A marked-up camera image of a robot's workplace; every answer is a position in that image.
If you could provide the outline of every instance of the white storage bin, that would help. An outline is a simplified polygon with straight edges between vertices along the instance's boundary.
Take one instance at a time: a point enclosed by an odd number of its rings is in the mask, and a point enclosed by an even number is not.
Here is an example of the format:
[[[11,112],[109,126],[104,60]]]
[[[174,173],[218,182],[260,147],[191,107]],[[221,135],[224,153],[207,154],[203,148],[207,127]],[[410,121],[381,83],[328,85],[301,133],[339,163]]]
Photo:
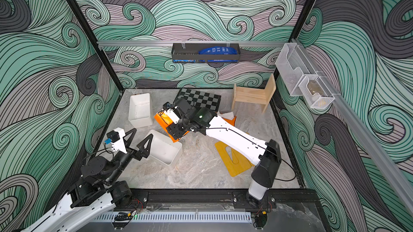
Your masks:
[[[131,96],[128,119],[135,128],[153,124],[152,100],[149,93]]]
[[[311,108],[326,109],[334,97],[328,97],[320,86],[318,75],[306,75],[299,84],[303,97]]]
[[[296,43],[285,43],[277,58],[277,69],[290,96],[301,96],[302,92],[298,84],[304,75],[315,73],[304,64],[304,57]]]
[[[172,170],[182,155],[182,143],[173,142],[171,138],[155,130],[150,130],[146,136],[150,134],[154,137],[148,159]]]

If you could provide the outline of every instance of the black metal frame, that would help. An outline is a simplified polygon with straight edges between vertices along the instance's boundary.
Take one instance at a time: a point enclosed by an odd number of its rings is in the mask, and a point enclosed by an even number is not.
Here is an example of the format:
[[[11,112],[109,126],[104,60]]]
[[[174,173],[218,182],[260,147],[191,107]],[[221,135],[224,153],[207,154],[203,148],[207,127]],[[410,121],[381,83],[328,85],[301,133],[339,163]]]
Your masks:
[[[315,2],[316,0],[306,0],[303,10],[301,11],[297,23],[295,24],[294,29],[291,32],[290,38],[288,39],[289,42],[291,42],[292,39],[298,38],[301,28],[304,26],[304,23],[306,22],[307,17],[310,14]]]
[[[111,76],[112,80],[115,82],[116,87],[118,88],[119,91],[123,92],[125,89],[123,88],[121,81],[116,75],[115,70],[113,70],[112,65],[110,64],[109,59],[107,58],[105,52],[99,48],[97,44],[97,38],[95,34],[93,33],[92,29],[90,28],[82,11],[80,10],[78,3],[76,2],[76,0],[66,0],[66,2],[69,5],[70,9],[72,9],[72,12],[75,15],[76,19],[79,21],[81,28],[83,29],[83,31],[86,34],[86,37],[89,39],[90,43],[95,49],[96,54],[99,56],[99,59],[102,61],[103,65],[106,67],[106,70],[109,72],[109,75]]]
[[[287,149],[288,156],[290,157],[292,167],[294,168],[294,172],[295,172],[295,175],[296,175],[296,178],[297,178],[297,182],[300,185],[300,188],[305,188],[303,174],[301,173],[301,170],[300,170],[300,167],[298,165],[297,159],[295,158],[295,154],[294,154],[294,151],[292,150],[290,140],[288,139],[288,136],[287,136],[287,133],[285,132],[284,126],[282,125],[281,118],[278,115],[278,111],[276,109],[276,104],[274,102],[274,98],[271,98],[270,106],[271,106],[271,109],[273,110],[274,118],[276,119],[278,128],[280,130],[282,141],[284,142],[285,148]]]
[[[271,206],[275,209],[277,203],[290,205],[293,208],[300,203],[313,203],[325,230],[331,231],[317,192],[311,189],[269,189],[259,209],[251,207],[245,199],[248,189],[131,189],[131,191],[132,198],[138,199],[139,202],[133,201],[129,207],[115,208],[114,211],[145,209],[169,204],[222,204],[234,209],[259,212],[261,209],[270,209]]]

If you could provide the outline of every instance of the swirl pattern wall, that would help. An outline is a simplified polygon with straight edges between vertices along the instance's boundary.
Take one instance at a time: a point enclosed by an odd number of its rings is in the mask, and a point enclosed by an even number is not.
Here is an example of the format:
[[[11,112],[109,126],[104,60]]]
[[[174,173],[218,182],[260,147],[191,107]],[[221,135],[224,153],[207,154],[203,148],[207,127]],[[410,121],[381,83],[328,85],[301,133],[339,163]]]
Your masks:
[[[287,41],[300,0],[77,0],[98,40]],[[241,64],[175,64],[171,48],[105,48],[132,87],[264,87],[280,48],[244,48]]]
[[[413,183],[413,0],[316,0],[299,40]],[[305,182],[334,231],[413,231],[413,218],[340,113],[277,80],[276,105]]]
[[[0,0],[1,231],[80,177],[118,95],[65,0]]]

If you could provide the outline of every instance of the black and gray checkered mat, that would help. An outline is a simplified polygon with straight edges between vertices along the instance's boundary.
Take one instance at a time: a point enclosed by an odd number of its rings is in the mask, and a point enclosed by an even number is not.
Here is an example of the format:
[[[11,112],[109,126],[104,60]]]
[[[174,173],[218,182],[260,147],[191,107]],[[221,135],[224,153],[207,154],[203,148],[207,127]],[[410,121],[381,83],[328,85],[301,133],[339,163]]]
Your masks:
[[[211,93],[206,93],[198,90],[181,89],[176,95],[174,102],[183,97],[190,105],[196,107],[207,107],[215,112],[218,111],[221,96]]]

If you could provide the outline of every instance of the wooden chair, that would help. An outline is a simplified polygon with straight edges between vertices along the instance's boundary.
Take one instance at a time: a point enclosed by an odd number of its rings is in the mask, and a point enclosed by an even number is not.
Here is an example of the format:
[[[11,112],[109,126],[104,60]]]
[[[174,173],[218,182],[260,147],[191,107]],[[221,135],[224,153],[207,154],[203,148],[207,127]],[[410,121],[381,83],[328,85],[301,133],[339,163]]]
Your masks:
[[[235,101],[239,101],[261,104],[262,113],[264,113],[275,91],[276,80],[274,79],[274,74],[271,74],[265,89],[237,87],[237,85],[234,85],[234,100],[231,109],[234,111]]]

